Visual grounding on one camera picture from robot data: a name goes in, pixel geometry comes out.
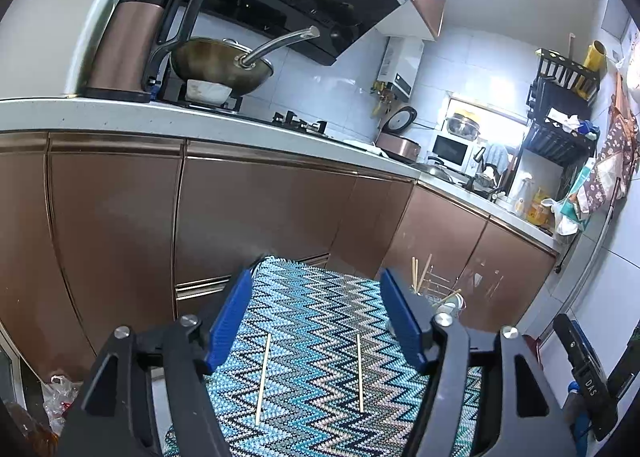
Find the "bamboo chopstick on mat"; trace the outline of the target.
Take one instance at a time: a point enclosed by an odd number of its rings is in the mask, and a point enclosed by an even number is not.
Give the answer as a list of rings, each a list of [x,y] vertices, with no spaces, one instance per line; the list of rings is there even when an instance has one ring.
[[[358,379],[358,411],[359,411],[359,414],[363,414],[364,413],[363,372],[362,372],[362,351],[361,351],[360,333],[356,333],[356,354],[357,354],[357,379]]]
[[[262,415],[262,404],[264,403],[271,340],[272,340],[271,333],[267,333],[264,354],[262,354],[262,370],[260,370],[260,379],[259,379],[256,409],[255,409],[256,425],[260,424],[260,416]]]

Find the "chopstick in holder left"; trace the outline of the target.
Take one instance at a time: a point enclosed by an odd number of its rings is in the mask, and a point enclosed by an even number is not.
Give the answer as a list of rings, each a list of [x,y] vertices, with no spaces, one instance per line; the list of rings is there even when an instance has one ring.
[[[413,293],[418,293],[418,272],[419,260],[416,257],[411,258],[411,289]]]

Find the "blue hanging towel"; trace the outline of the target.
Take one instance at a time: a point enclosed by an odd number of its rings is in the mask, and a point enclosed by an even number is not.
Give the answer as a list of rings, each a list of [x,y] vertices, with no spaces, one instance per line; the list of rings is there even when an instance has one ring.
[[[484,152],[484,167],[491,166],[496,174],[501,176],[506,172],[509,165],[509,153],[506,146],[498,143],[491,143]]]

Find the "yellow bottle on counter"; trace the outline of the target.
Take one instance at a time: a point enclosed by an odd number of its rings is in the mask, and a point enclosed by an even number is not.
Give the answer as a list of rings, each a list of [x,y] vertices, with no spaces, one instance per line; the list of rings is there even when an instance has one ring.
[[[548,198],[547,191],[539,187],[532,201],[530,202],[528,211],[526,212],[526,221],[535,226],[542,226],[549,220],[551,214],[550,206],[544,206],[542,202]]]

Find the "white water heater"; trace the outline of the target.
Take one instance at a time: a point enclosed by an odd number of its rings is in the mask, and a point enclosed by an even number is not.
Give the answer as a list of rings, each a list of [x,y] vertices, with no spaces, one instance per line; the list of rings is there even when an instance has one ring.
[[[424,42],[419,38],[388,38],[376,79],[403,102],[411,97],[423,50]]]

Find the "chopstick in holder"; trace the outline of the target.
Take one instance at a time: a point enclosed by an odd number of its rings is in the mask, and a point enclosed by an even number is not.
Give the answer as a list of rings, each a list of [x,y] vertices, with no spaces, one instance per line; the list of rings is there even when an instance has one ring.
[[[418,272],[419,260],[416,257],[411,258],[411,289],[413,293],[418,293]]]
[[[416,283],[416,293],[420,293],[420,290],[421,290],[423,284],[426,281],[427,273],[428,273],[428,271],[430,270],[430,267],[431,267],[432,258],[433,258],[433,253],[430,253],[428,255],[427,259],[426,259],[426,262],[425,262],[424,267],[422,269],[422,272],[420,274],[420,278],[418,279],[418,282]]]

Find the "yellow roll on rack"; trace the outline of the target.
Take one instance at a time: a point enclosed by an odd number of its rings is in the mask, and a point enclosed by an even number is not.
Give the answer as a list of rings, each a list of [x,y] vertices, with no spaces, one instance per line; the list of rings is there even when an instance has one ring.
[[[582,65],[589,71],[597,73],[601,76],[603,65],[606,61],[606,48],[599,40],[592,41],[586,53],[586,57]]]

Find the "steel pot lid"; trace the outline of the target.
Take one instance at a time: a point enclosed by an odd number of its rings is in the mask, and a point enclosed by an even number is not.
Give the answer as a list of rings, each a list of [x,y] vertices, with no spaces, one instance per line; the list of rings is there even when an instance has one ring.
[[[418,169],[425,174],[443,180],[448,184],[454,184],[454,178],[440,165],[437,164],[419,164]]]

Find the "chopstick in holder right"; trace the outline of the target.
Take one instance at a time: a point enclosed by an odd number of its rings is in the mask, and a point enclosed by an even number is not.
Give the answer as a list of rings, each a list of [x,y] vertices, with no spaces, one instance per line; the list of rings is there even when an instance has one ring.
[[[423,284],[426,281],[427,273],[428,273],[428,271],[430,270],[430,267],[431,267],[432,258],[433,258],[433,253],[430,253],[428,255],[427,259],[426,259],[426,262],[425,262],[424,267],[422,269],[422,272],[420,274],[420,278],[418,279],[418,282],[416,283],[416,293],[420,293],[420,290],[421,290]]]

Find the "gas stove top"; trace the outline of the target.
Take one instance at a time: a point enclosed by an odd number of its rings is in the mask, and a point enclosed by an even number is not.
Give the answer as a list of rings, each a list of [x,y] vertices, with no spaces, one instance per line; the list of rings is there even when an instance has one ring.
[[[176,106],[168,102],[155,102],[155,104],[165,107]],[[349,104],[337,99],[330,99],[329,102],[318,99],[311,102],[296,102],[296,104],[294,102],[278,104],[255,96],[245,96],[238,112],[199,105],[177,105],[176,107],[184,110],[221,113],[229,117],[264,123],[271,123],[276,113],[287,114],[291,111],[300,120],[306,122],[326,121],[324,134],[336,140],[353,139],[357,142],[373,144],[378,137],[378,119],[372,118],[369,110],[360,104]]]

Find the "copper rice cooker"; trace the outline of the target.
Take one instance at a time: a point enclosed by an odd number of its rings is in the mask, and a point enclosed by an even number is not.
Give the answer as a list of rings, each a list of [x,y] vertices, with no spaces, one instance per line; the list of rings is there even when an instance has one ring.
[[[375,139],[375,146],[397,161],[417,162],[421,146],[404,136],[405,131],[416,121],[416,117],[418,113],[413,107],[405,105],[399,108],[383,125],[378,138]]]

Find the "black wall rack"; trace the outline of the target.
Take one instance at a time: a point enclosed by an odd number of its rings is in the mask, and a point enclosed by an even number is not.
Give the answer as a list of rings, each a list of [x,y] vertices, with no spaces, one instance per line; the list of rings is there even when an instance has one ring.
[[[526,154],[560,169],[552,197],[562,197],[597,148],[600,133],[591,125],[591,107],[600,90],[600,74],[555,50],[540,48],[537,73],[529,85],[526,105],[528,130],[515,163]]]

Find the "white bowl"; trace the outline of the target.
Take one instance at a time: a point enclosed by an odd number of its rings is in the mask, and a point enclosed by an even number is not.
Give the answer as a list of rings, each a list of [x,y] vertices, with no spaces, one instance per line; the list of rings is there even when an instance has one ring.
[[[227,85],[190,79],[186,81],[186,96],[189,102],[220,106],[231,96],[232,88]]]

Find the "bamboo chopstick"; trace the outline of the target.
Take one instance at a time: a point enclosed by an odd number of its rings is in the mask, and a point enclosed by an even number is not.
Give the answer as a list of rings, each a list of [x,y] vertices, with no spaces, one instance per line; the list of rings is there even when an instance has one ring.
[[[448,295],[445,295],[444,297],[439,298],[435,302],[433,302],[434,307],[439,307],[440,304],[444,304],[445,302],[452,299],[453,297],[456,297],[460,292],[461,292],[461,289],[456,289],[454,291],[449,292]]]
[[[264,354],[262,354],[262,370],[260,370],[260,379],[259,379],[256,409],[255,409],[256,425],[260,424],[260,416],[262,415],[262,404],[264,403],[271,340],[272,340],[271,333],[267,333]]]
[[[356,333],[356,354],[357,354],[357,379],[358,379],[358,411],[359,411],[359,414],[363,414],[364,413],[363,372],[362,372],[362,351],[361,351],[360,333]]]

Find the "white microwave oven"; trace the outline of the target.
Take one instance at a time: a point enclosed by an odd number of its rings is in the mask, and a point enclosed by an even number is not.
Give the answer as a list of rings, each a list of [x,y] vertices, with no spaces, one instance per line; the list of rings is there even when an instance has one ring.
[[[431,152],[449,168],[464,171],[469,164],[475,144],[470,140],[446,132],[434,135]]]

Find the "clear utensil holder basket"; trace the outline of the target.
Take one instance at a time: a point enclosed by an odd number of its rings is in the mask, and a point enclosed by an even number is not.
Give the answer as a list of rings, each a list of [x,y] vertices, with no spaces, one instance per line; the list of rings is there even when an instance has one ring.
[[[427,299],[434,310],[443,310],[454,318],[458,318],[466,309],[465,299],[460,289],[454,289],[450,281],[444,277],[427,273],[412,280],[412,291]]]

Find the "zigzag patterned table mat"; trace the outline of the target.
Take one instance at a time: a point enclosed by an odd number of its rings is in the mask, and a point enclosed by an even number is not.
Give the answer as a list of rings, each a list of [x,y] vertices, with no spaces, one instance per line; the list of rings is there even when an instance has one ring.
[[[267,333],[272,340],[256,425]],[[252,299],[231,353],[205,385],[232,455],[398,456],[427,381],[388,330],[377,281],[268,258],[254,269]]]

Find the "patterned hanging cloth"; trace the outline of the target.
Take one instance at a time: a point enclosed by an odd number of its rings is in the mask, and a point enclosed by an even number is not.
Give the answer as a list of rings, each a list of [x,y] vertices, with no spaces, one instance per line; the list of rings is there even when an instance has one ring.
[[[596,162],[575,195],[579,221],[586,221],[605,203],[623,199],[639,162],[639,127],[629,108],[624,79],[616,74],[616,90],[608,108],[608,131]]]

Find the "steel pot on microwave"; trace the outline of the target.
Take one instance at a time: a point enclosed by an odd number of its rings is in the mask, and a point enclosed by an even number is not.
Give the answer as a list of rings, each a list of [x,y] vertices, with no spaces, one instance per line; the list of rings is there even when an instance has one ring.
[[[480,136],[480,125],[462,113],[455,112],[446,120],[448,133],[466,140],[477,140]]]

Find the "copper electric kettle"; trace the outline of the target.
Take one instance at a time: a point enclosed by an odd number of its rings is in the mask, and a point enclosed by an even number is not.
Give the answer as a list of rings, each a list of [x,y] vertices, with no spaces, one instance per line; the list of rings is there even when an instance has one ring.
[[[160,64],[190,39],[204,0],[119,0],[82,96],[149,102]]]

